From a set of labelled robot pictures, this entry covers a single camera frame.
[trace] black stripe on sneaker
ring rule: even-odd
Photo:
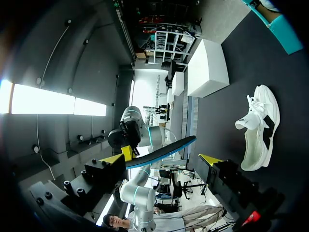
[[[267,149],[269,149],[269,144],[270,144],[269,138],[272,136],[272,133],[273,133],[274,127],[275,127],[275,123],[270,119],[270,117],[268,115],[264,118],[264,121],[269,126],[269,128],[264,128],[263,140],[264,140],[264,143],[265,143]]]

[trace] metal shelving unit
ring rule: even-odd
[[[172,38],[172,36],[174,37],[174,41],[172,43],[168,42],[168,39]],[[180,39],[182,36],[191,37],[192,42],[180,43]],[[184,63],[184,61],[186,57],[190,55],[189,51],[194,41],[195,37],[191,36],[189,33],[186,32],[179,33],[162,30],[156,31],[154,36],[154,49],[147,50],[154,53],[154,60],[153,62],[149,62],[149,64],[161,65],[164,61],[174,60],[178,65],[184,66],[184,72],[188,65]]]

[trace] shoelace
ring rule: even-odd
[[[268,127],[262,117],[262,114],[265,112],[265,103],[261,103],[255,97],[249,97],[249,95],[247,95],[247,100],[249,103],[249,113],[254,111],[258,115],[261,125]]]

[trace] person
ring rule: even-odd
[[[201,218],[208,214],[213,214],[209,218]],[[154,215],[155,230],[154,232],[169,232],[178,231],[185,232],[191,229],[204,228],[218,221],[226,214],[226,210],[221,204],[217,206],[200,205],[191,209],[182,210],[179,212]],[[136,231],[133,228],[133,212],[126,219],[111,214],[107,214],[103,218],[103,223],[108,227],[122,227],[129,232]]]

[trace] gray wall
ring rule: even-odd
[[[108,133],[112,129],[117,74],[124,73],[121,75],[123,85],[117,91],[118,101],[122,101],[119,111],[126,107],[123,99],[129,96],[130,85],[126,83],[132,80],[132,70],[123,72],[120,67],[129,65],[131,57],[114,20],[112,1],[107,0],[95,8],[88,6],[94,2],[97,1],[62,0],[48,9],[20,39],[4,72],[13,83],[39,87],[36,79],[43,75],[49,56],[66,28],[65,20],[72,19],[50,60],[42,88],[66,94],[71,87],[73,96],[106,104],[107,115],[38,116],[42,155],[54,176],[59,177],[56,184],[75,178],[91,158],[102,159],[112,154],[107,141],[86,146],[76,140],[78,134],[90,138],[91,131],[95,137],[101,135],[101,130]],[[83,44],[85,39],[89,39],[89,44]],[[36,116],[7,114],[3,120],[5,149],[20,186],[27,188],[37,181],[52,179],[40,155],[32,151],[32,145],[37,144]]]

